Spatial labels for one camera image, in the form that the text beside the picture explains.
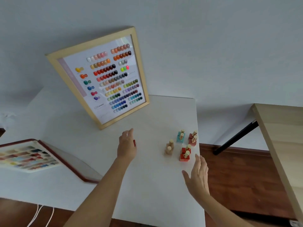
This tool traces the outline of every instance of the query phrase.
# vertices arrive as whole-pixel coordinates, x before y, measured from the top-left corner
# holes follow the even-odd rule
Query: white tabletop
[[[199,145],[187,163],[178,159],[181,144],[175,143],[172,156],[164,155],[179,130],[185,130],[185,147],[189,133],[198,129],[194,99],[150,96],[149,105],[99,130],[68,88],[44,88],[0,144],[42,140],[104,175],[116,158],[119,136],[132,127],[138,153],[124,176],[113,218],[161,227],[205,226],[204,210],[181,173],[191,171]],[[64,166],[32,174],[0,169],[0,178],[0,197],[67,210],[76,210],[95,187]]]

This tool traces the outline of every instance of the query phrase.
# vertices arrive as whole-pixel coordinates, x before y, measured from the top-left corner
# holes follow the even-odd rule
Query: white cable
[[[36,210],[36,213],[35,213],[33,219],[36,217],[36,215],[37,215],[37,213],[38,213],[38,209],[39,209],[39,205],[37,204],[37,210]],[[30,221],[30,223],[27,225],[27,227],[29,227],[29,226],[32,224],[33,219]]]
[[[39,212],[40,212],[40,210],[41,210],[42,207],[43,206],[40,207],[40,209],[38,210],[38,212],[36,213],[36,215],[34,216],[34,218],[32,219],[32,221],[28,224],[27,227],[29,227],[36,220],[36,218],[38,217],[38,214],[39,214]]]
[[[53,212],[52,212],[52,214],[51,214],[51,218],[53,217],[54,211],[55,211],[55,208],[53,207]],[[45,226],[45,227],[47,227],[47,226],[48,226],[48,224],[49,224],[49,223],[50,223],[50,221],[51,221],[51,218],[48,220],[48,222],[47,222],[47,224],[46,224],[46,226]]]

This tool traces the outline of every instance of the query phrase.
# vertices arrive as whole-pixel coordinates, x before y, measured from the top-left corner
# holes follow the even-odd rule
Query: person
[[[94,190],[69,218],[64,227],[109,226],[124,174],[137,153],[137,147],[133,142],[133,132],[133,129],[124,131],[119,137],[117,158]],[[182,171],[189,193],[218,226],[251,227],[251,224],[238,217],[210,196],[206,161],[202,156],[198,156],[197,154],[195,158],[191,177],[189,177],[186,171]]]

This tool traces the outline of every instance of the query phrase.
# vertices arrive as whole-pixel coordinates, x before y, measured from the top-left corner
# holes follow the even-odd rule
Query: pink stripe on poster
[[[69,78],[71,79],[71,81],[74,83],[74,85],[76,86],[76,88],[78,89],[78,91],[81,93],[82,97],[87,96],[87,94],[84,91],[83,87],[80,85],[79,81],[74,76],[73,72],[71,71],[71,69],[69,68],[69,66],[67,65],[67,63],[65,62],[64,58],[59,58],[59,59],[57,59],[57,61],[61,64],[62,68],[64,69],[64,71],[66,72],[66,74],[69,76]]]

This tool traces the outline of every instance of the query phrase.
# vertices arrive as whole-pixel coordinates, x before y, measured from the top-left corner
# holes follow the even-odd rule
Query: white wall
[[[252,103],[303,104],[303,0],[0,0],[0,19],[0,112],[64,86],[45,53],[125,26],[149,93],[197,99],[200,142],[224,143]],[[234,146],[267,149],[258,129]]]

